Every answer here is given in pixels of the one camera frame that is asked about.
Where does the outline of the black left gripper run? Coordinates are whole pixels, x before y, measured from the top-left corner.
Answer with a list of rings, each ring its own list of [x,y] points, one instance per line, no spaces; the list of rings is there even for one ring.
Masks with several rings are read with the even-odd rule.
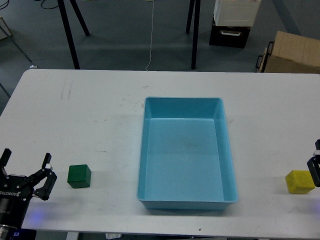
[[[7,175],[5,167],[12,151],[5,148],[0,157],[0,225],[8,228],[21,228],[31,197],[47,201],[57,180],[57,175],[50,165],[52,155],[46,153],[41,169],[26,177]],[[34,189],[42,180],[43,186]]]

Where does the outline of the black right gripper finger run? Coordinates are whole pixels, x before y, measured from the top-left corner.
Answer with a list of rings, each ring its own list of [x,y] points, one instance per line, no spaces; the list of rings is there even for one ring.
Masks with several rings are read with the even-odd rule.
[[[315,152],[308,160],[307,166],[316,187],[320,186],[320,140],[315,142]]]

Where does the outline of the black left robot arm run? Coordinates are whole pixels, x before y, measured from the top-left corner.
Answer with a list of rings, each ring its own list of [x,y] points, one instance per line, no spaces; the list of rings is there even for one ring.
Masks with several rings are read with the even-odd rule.
[[[40,170],[31,174],[7,174],[5,167],[12,151],[6,148],[0,157],[0,238],[11,240],[21,229],[33,197],[47,201],[57,180],[51,154],[46,153]]]

